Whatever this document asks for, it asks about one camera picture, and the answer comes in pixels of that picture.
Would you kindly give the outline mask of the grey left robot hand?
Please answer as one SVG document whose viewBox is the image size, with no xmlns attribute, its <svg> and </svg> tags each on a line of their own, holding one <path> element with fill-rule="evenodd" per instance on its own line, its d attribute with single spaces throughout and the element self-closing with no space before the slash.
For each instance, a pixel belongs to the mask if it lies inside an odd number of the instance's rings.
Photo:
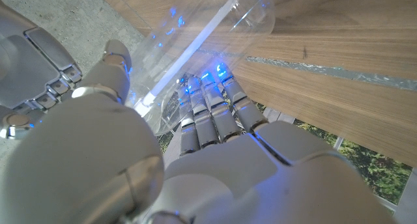
<svg viewBox="0 0 417 224">
<path fill-rule="evenodd" d="M 13 151 L 2 223 L 393 223 L 354 167 L 292 124 L 269 122 L 238 82 L 180 92 L 181 153 L 164 165 L 148 124 L 125 105 L 131 65 L 110 40 L 73 92 Z"/>
</svg>

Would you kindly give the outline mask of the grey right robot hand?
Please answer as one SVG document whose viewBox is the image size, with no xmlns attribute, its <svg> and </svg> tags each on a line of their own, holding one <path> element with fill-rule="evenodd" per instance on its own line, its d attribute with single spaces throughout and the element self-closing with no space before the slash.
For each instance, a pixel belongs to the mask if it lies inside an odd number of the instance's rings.
<svg viewBox="0 0 417 224">
<path fill-rule="evenodd" d="M 21 139 L 82 79 L 75 60 L 45 29 L 1 4 L 1 137 Z"/>
</svg>

